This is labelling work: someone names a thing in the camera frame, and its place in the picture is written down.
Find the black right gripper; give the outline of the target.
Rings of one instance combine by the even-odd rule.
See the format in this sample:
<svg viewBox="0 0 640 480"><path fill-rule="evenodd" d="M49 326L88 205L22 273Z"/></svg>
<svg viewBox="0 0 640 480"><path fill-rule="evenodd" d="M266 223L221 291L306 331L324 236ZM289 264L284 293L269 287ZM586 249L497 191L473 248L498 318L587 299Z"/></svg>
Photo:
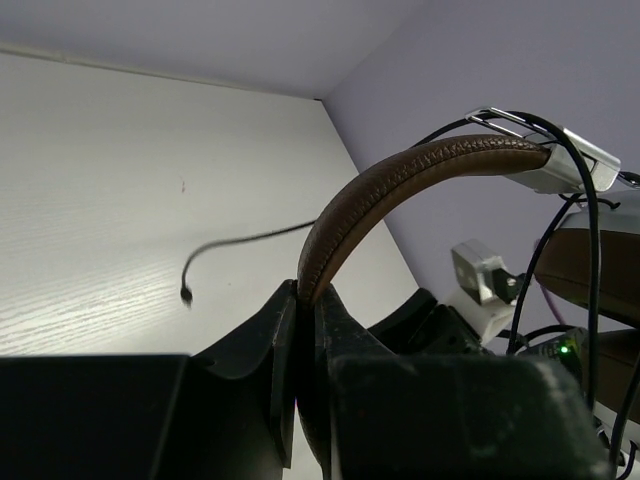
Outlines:
<svg viewBox="0 0 640 480"><path fill-rule="evenodd" d="M490 355L468 322L423 288L369 332L399 355Z"/></svg>

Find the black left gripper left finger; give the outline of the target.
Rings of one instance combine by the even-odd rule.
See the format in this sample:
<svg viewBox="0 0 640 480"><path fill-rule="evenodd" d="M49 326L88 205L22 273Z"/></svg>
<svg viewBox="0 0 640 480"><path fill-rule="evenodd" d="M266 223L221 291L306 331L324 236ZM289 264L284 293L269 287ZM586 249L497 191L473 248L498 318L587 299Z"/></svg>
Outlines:
<svg viewBox="0 0 640 480"><path fill-rule="evenodd" d="M5 479L279 479L295 284L196 355L5 357Z"/></svg>

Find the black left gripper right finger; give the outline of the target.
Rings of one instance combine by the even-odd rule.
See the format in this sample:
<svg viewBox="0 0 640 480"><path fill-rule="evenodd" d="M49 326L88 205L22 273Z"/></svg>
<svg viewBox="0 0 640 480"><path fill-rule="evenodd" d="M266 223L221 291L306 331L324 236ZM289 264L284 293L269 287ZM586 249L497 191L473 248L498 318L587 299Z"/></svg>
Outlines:
<svg viewBox="0 0 640 480"><path fill-rule="evenodd" d="M606 479L557 362L393 354L334 290L314 308L313 452L328 479Z"/></svg>

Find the brown silver headphones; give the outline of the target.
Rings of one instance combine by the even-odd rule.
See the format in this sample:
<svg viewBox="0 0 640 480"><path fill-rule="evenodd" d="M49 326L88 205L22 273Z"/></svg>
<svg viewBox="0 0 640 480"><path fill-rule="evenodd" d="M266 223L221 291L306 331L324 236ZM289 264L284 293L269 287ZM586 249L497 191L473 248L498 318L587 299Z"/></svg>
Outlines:
<svg viewBox="0 0 640 480"><path fill-rule="evenodd" d="M316 370L314 308L334 290L332 279L366 235L395 207L456 177L504 176L544 194L567 194L580 205L561 207L528 267L512 323L531 280L585 308L598 331L607 389L594 407L599 439L620 449L625 421L639 418L639 184L619 161L584 139L535 115L510 111L526 136L495 124L500 111L480 109L468 122L483 135L455 136L445 126L410 149L364 171L347 184L316 220L297 273L300 354L296 397L313 451Z"/></svg>

